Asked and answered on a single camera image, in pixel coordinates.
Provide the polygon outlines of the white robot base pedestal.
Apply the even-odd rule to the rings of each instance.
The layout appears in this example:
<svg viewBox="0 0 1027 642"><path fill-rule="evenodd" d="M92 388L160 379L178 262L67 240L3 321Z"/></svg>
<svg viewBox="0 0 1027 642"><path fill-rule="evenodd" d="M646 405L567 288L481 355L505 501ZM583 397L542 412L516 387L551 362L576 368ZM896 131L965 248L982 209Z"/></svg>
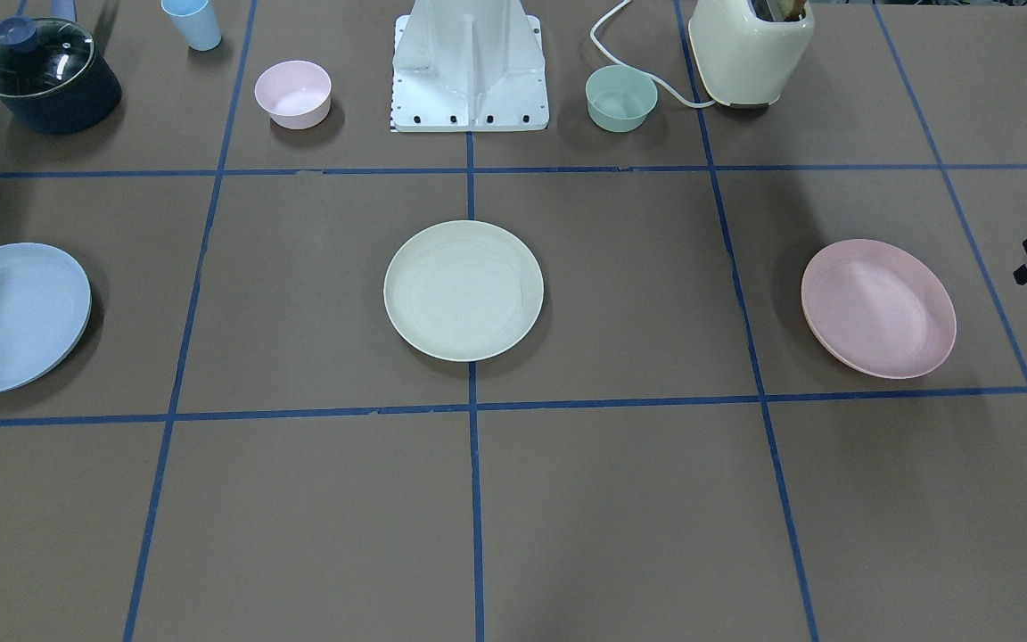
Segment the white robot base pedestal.
<svg viewBox="0 0 1027 642"><path fill-rule="evenodd" d="M542 25L521 1L415 1L392 35L392 130L522 133L549 125Z"/></svg>

